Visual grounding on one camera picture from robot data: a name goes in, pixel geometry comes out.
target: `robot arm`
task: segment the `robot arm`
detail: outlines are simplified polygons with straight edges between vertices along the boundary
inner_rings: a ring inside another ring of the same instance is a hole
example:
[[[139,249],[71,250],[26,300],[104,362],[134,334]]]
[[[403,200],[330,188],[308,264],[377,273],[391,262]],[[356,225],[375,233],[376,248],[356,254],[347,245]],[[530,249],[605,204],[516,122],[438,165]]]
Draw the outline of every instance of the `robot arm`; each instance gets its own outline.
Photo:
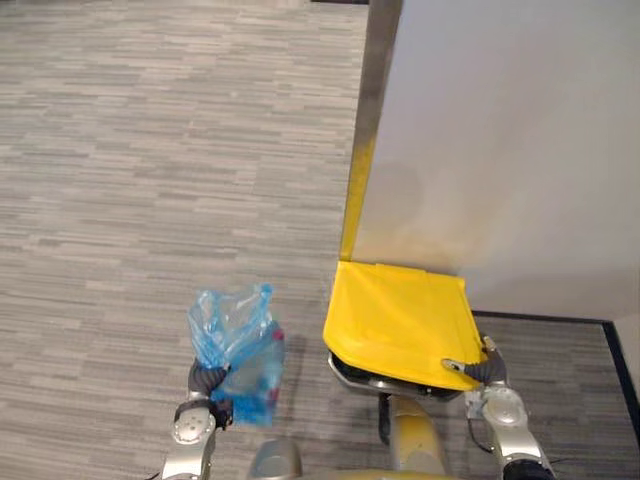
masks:
[[[233,422],[230,400],[212,402],[211,392],[227,376],[229,367],[207,370],[194,361],[189,371],[187,401],[173,419],[173,444],[162,468],[162,480],[207,480],[215,431]]]
[[[467,396],[471,416],[478,415],[491,431],[492,451],[503,480],[554,480],[555,476],[540,444],[528,426],[520,395],[509,386],[507,368],[491,338],[483,337],[487,360],[464,364],[445,359],[443,365],[481,382]]]

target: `plastic bag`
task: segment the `plastic bag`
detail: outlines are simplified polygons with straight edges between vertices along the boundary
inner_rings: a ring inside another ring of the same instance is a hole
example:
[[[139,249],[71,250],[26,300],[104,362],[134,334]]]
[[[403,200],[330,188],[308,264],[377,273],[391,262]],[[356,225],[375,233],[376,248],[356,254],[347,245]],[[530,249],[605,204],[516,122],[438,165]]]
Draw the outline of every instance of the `plastic bag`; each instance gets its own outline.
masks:
[[[269,312],[273,289],[206,290],[188,313],[191,342],[206,368],[231,366],[212,400],[231,398],[235,422],[271,425],[284,364],[284,332]]]

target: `yellow plastic cover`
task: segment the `yellow plastic cover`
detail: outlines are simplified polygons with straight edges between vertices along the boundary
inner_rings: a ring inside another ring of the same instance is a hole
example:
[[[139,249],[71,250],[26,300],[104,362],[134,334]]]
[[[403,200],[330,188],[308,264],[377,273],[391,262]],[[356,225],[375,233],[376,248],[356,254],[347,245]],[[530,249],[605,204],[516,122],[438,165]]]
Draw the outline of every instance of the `yellow plastic cover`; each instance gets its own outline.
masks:
[[[477,384],[441,360],[483,360],[464,280],[413,268],[339,262],[324,341],[345,363],[452,390]]]

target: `gray wall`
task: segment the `gray wall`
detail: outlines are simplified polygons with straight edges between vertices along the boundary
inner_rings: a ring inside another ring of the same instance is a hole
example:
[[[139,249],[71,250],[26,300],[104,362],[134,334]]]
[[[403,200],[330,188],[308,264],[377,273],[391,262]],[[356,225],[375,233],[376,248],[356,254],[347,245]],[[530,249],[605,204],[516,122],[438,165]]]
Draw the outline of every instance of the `gray wall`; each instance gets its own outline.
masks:
[[[639,26],[637,0],[405,0],[354,260],[619,320],[637,382]]]

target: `gray carpet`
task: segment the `gray carpet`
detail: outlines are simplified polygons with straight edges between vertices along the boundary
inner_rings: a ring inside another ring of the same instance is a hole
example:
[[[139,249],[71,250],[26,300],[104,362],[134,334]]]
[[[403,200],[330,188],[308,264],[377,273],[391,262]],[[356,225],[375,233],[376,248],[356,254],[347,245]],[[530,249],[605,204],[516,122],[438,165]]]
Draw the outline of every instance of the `gray carpet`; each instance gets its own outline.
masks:
[[[277,435],[308,471],[388,464],[375,400],[321,341],[365,22],[305,1],[0,3],[1,478],[155,472],[195,291],[256,281],[288,335],[278,418],[221,433],[214,478]],[[561,478],[637,478],[598,327],[480,323]],[[460,402],[429,408],[456,473],[493,478]]]

